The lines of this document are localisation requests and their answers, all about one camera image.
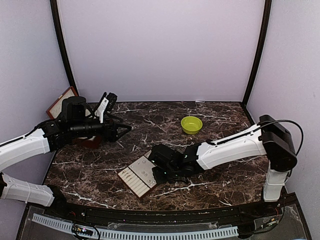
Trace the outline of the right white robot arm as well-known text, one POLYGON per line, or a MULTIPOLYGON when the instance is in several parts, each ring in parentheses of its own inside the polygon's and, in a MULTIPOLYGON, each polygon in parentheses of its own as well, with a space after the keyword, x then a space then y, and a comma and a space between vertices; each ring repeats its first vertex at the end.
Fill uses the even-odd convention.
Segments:
POLYGON ((266 217, 275 208, 281 191, 297 165, 299 148, 294 147, 290 131, 270 115, 262 115, 257 124, 218 140, 206 140, 188 146, 183 153, 164 144, 152 147, 148 160, 154 164, 157 184, 184 181, 193 175, 232 161, 266 156, 269 164, 262 188, 263 200, 255 205, 255 213, 266 217))

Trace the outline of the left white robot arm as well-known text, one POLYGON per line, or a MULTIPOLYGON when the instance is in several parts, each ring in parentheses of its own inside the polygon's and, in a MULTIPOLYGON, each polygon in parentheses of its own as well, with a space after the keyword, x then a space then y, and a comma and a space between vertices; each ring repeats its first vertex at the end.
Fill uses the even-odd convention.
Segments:
MULTIPOLYGON (((99 136, 105 142, 118 141, 132 127, 110 114, 117 98, 114 93, 105 92, 95 108, 82 96, 64 99, 55 119, 45 120, 29 133, 1 143, 0 169, 3 171, 34 156, 55 152, 78 138, 99 136)), ((70 206, 62 200, 64 195, 55 186, 33 184, 3 172, 0 174, 0 197, 50 207, 60 218, 67 218, 71 213, 70 206)))

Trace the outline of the beige jewelry tray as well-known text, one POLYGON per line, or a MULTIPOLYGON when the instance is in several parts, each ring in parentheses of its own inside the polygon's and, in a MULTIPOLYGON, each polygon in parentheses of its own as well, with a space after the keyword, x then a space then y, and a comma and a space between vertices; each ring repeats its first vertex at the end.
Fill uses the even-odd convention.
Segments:
POLYGON ((152 168, 155 165, 148 160, 150 151, 128 165, 117 175, 129 190, 139 199, 145 197, 156 186, 152 168))

